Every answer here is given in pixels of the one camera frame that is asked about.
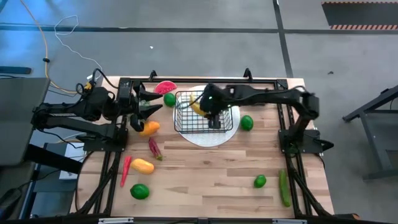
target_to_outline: watermelon slice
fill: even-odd
[[[176,88],[177,85],[174,82],[162,81],[155,87],[154,93],[164,95],[172,90],[175,90]]]

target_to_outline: cucumber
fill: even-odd
[[[290,190],[287,186],[286,171],[284,169],[279,171],[279,190],[282,203],[285,207],[290,207]]]

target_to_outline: red chili pepper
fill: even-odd
[[[163,156],[162,156],[162,153],[160,153],[160,150],[157,147],[157,144],[156,144],[155,140],[153,138],[149,138],[148,143],[149,143],[149,149],[153,153],[154,157],[157,160],[162,161],[163,160]]]
[[[127,156],[126,158],[124,158],[123,175],[122,175],[122,180],[120,181],[120,187],[123,187],[126,181],[127,174],[129,173],[131,159],[132,159],[131,156]]]

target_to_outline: wire basket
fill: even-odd
[[[178,91],[175,94],[174,130],[180,133],[225,133],[233,128],[232,109],[228,108],[220,113],[220,129],[209,128],[209,120],[196,114],[190,104],[190,95],[196,99],[203,93],[200,91]]]

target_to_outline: gray floor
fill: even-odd
[[[177,28],[276,28],[271,0],[26,0],[40,23],[55,25],[77,14],[81,26]],[[279,0],[286,29],[327,29],[317,0]],[[0,23],[33,24],[18,0],[8,0]],[[73,25],[75,21],[66,21]],[[50,76],[64,88],[83,82],[95,64],[62,47],[53,32],[49,42]],[[246,67],[256,77],[286,77],[278,34],[91,33],[62,37],[109,75],[209,75],[240,77]],[[365,220],[397,223],[398,179],[363,182],[377,170],[359,121],[341,117],[398,83],[396,35],[286,35],[296,78],[321,100],[315,125],[335,143],[325,153],[326,174],[336,213],[357,213]],[[27,66],[44,76],[40,33],[0,31],[5,65]],[[46,101],[76,99],[48,93]],[[57,129],[62,136],[70,131]],[[58,141],[35,133],[34,144]]]

